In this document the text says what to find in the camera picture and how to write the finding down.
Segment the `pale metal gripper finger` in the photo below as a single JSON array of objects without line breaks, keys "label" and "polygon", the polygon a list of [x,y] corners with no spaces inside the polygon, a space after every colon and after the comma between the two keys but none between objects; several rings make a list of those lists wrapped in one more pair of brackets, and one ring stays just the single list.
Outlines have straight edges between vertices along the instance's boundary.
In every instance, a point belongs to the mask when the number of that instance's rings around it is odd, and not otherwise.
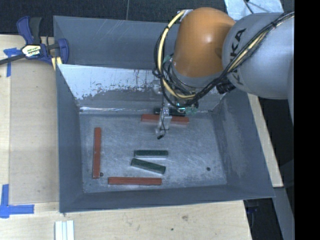
[{"label": "pale metal gripper finger", "polygon": [[169,130],[171,124],[172,116],[170,115],[169,109],[163,110],[163,129],[165,131]]},{"label": "pale metal gripper finger", "polygon": [[157,125],[156,125],[156,129],[155,129],[155,133],[157,135],[164,135],[165,134],[165,130],[163,128],[163,118],[162,118],[162,110],[159,110],[159,113],[156,114],[157,117]]}]

